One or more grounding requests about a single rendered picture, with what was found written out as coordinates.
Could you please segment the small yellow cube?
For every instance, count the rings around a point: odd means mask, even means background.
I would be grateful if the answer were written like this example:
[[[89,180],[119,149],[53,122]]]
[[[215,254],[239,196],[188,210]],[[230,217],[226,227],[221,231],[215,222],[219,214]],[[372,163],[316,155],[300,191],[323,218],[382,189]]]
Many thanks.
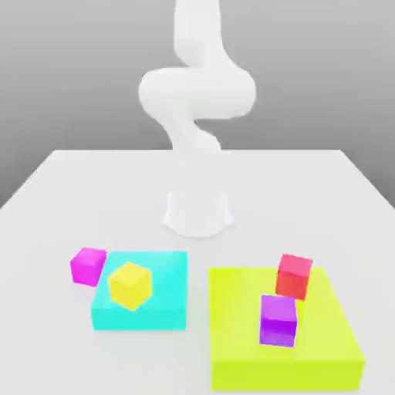
[[[152,295],[151,270],[126,262],[108,278],[110,299],[128,309],[137,310]]]

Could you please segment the small red cube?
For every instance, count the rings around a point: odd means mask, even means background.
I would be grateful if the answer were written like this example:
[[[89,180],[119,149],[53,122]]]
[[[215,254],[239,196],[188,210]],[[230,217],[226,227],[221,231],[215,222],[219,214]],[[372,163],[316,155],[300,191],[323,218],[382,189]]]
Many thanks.
[[[279,262],[275,294],[304,301],[311,267],[312,259],[283,254]]]

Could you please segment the small magenta cube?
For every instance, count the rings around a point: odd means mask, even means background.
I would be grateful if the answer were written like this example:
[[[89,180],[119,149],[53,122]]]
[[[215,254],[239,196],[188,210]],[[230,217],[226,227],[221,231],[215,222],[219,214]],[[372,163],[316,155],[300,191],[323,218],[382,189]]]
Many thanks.
[[[96,287],[106,261],[107,253],[98,248],[81,248],[70,262],[73,281]]]

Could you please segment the small purple cube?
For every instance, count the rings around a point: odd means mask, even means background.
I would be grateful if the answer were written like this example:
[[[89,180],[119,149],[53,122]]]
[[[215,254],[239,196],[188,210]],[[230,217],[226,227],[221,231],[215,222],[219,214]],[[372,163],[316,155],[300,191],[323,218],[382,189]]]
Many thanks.
[[[292,348],[298,317],[296,300],[282,295],[261,295],[259,343]]]

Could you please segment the large cyan box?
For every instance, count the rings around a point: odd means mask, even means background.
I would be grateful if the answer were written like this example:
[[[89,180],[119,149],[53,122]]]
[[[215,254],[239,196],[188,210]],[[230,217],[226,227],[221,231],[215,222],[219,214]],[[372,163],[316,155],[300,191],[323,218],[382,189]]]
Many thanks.
[[[152,273],[152,296],[130,311],[110,298],[109,275],[126,262]],[[110,252],[91,304],[95,330],[184,330],[187,326],[186,252]]]

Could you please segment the large lime box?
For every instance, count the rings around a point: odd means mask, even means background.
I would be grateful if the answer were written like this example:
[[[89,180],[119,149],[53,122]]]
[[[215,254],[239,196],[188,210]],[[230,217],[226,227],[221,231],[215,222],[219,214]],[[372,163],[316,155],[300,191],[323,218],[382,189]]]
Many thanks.
[[[260,297],[275,268],[208,270],[212,390],[358,390],[365,359],[323,268],[297,302],[292,348],[259,342]]]

